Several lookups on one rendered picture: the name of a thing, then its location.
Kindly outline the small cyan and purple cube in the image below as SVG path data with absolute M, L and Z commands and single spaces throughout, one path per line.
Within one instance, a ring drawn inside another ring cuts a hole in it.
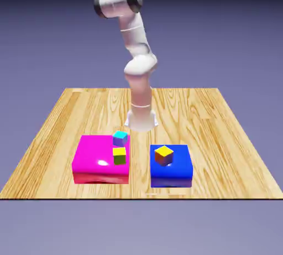
M 128 133 L 124 131 L 116 131 L 113 135 L 113 145 L 116 147 L 124 147 L 128 141 Z

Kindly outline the small yellow and green cube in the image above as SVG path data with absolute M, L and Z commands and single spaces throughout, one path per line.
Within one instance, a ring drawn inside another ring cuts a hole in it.
M 125 147 L 114 147 L 113 148 L 113 162 L 115 165 L 123 165 L 126 163 Z

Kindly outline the large blue box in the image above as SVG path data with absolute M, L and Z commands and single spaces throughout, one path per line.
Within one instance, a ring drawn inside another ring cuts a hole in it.
M 187 144 L 166 144 L 173 151 L 172 163 L 160 165 L 155 160 L 155 151 L 163 144 L 150 146 L 151 188 L 190 188 L 193 165 Z

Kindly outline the large pink box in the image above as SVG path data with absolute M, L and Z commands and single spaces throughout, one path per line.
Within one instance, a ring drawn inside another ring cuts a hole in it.
M 82 135 L 72 161 L 75 184 L 128 184 L 130 137 L 124 144 L 125 161 L 116 165 L 112 135 Z

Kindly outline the small yellow and orange cube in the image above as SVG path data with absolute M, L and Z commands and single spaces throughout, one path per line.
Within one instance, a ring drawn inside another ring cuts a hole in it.
M 156 149 L 154 155 L 157 163 L 161 166 L 167 166 L 173 162 L 174 151 L 164 145 Z

